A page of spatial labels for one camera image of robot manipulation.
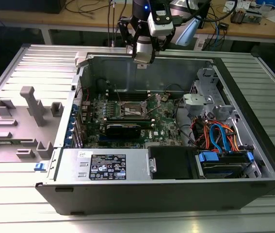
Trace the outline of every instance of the blue cable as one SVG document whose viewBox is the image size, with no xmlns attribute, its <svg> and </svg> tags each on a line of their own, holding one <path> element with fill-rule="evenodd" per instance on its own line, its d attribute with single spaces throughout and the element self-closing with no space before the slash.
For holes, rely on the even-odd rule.
<svg viewBox="0 0 275 233">
<path fill-rule="evenodd" d="M 218 25 L 216 24 L 216 33 L 217 33 L 217 36 L 216 36 L 216 40 L 215 40 L 215 43 L 213 44 L 212 48 L 211 48 L 211 51 L 214 51 L 216 45 L 217 45 L 217 41 L 218 41 L 218 37 L 219 37 L 219 29 L 218 29 Z"/>
<path fill-rule="evenodd" d="M 223 143 L 224 143 L 224 146 L 225 146 L 225 150 L 226 150 L 226 151 L 231 151 L 230 145 L 229 145 L 229 143 L 226 141 L 226 132 L 225 132 L 224 128 L 221 127 L 221 125 L 219 125 L 219 124 L 213 124 L 213 125 L 211 126 L 211 128 L 210 128 L 210 141 L 211 141 L 211 142 L 213 143 L 213 145 L 219 150 L 220 153 L 223 152 L 223 150 L 220 148 L 220 146 L 218 146 L 218 145 L 216 144 L 216 142 L 215 142 L 215 140 L 214 140 L 214 133 L 213 133 L 213 131 L 214 131 L 215 126 L 217 126 L 217 127 L 219 128 L 220 132 L 221 132 L 221 135 L 222 135 L 222 138 L 223 138 Z"/>
</svg>

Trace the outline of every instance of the motherboard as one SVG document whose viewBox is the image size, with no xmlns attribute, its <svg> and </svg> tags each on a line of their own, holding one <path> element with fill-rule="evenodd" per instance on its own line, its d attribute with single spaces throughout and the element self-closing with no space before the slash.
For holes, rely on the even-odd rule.
<svg viewBox="0 0 275 233">
<path fill-rule="evenodd" d="M 82 102 L 84 148 L 180 146 L 174 100 L 163 94 L 109 98 L 98 94 Z"/>
</svg>

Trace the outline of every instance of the table leg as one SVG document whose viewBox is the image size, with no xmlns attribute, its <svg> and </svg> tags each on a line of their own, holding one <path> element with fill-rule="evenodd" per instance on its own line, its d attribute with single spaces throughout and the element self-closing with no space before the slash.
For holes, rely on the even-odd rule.
<svg viewBox="0 0 275 233">
<path fill-rule="evenodd" d="M 52 42 L 52 37 L 51 37 L 51 33 L 50 33 L 49 29 L 41 28 L 40 30 L 41 30 L 42 36 L 44 38 L 45 44 L 52 45 L 53 42 Z"/>
<path fill-rule="evenodd" d="M 205 40 L 209 37 L 208 34 L 198 34 L 195 42 L 194 50 L 201 51 L 203 49 Z"/>
</svg>

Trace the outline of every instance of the circuit board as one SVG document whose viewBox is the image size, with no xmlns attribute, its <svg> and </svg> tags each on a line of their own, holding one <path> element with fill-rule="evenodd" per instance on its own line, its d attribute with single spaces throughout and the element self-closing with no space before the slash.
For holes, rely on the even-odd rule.
<svg viewBox="0 0 275 233">
<path fill-rule="evenodd" d="M 137 106 L 143 106 L 142 101 L 110 101 L 101 98 L 100 95 L 91 101 L 90 113 L 84 115 L 83 124 L 86 131 L 86 140 L 84 148 L 147 148 L 148 146 L 180 146 L 180 131 L 176 128 L 173 116 L 173 100 L 160 102 L 152 98 L 147 101 L 145 111 L 148 121 L 136 121 L 137 113 L 140 109 Z M 112 120 L 115 124 L 123 123 L 125 117 L 129 117 L 126 124 L 141 126 L 141 133 L 135 139 L 107 139 L 102 128 L 106 125 L 106 118 Z"/>
</svg>

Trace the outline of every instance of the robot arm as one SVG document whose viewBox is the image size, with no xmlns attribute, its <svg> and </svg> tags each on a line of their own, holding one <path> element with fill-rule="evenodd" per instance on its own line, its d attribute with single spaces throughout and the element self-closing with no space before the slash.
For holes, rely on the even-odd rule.
<svg viewBox="0 0 275 233">
<path fill-rule="evenodd" d="M 118 27 L 123 41 L 132 48 L 135 62 L 151 64 L 159 51 L 164 51 L 175 35 L 175 27 L 182 24 L 180 16 L 172 16 L 169 0 L 133 0 L 130 18 L 122 17 Z M 134 29 L 134 35 L 128 25 Z"/>
</svg>

